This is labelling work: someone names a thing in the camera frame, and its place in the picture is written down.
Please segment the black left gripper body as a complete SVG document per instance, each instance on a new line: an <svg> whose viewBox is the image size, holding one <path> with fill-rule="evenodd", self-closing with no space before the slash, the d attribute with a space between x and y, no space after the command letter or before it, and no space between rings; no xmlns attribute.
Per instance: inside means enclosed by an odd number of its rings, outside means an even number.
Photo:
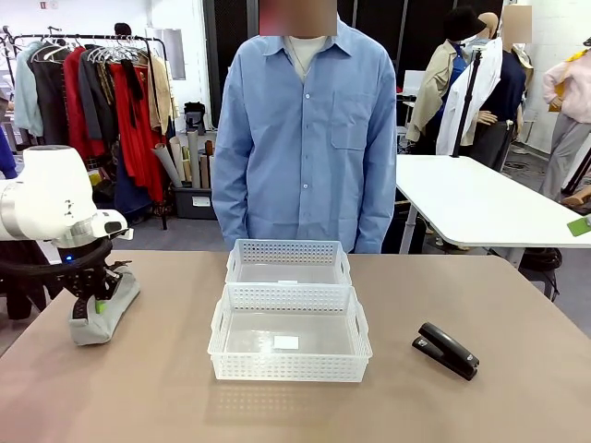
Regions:
<svg viewBox="0 0 591 443"><path fill-rule="evenodd" d="M60 283L79 299L110 300L123 278L115 265L77 269L58 277Z"/></svg>

